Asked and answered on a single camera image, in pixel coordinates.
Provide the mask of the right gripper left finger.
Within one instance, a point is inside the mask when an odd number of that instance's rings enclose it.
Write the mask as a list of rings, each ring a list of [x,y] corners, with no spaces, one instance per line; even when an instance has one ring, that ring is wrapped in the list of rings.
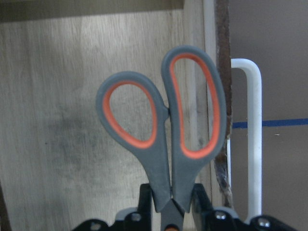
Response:
[[[141,220],[146,223],[152,222],[152,189],[149,183],[140,186],[140,196],[138,203],[138,213],[141,215]]]

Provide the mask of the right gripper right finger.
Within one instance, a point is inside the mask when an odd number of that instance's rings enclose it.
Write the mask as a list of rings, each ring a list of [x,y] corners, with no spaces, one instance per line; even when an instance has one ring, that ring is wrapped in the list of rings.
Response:
[[[208,228],[213,206],[202,184],[196,183],[192,191],[192,216],[197,228]]]

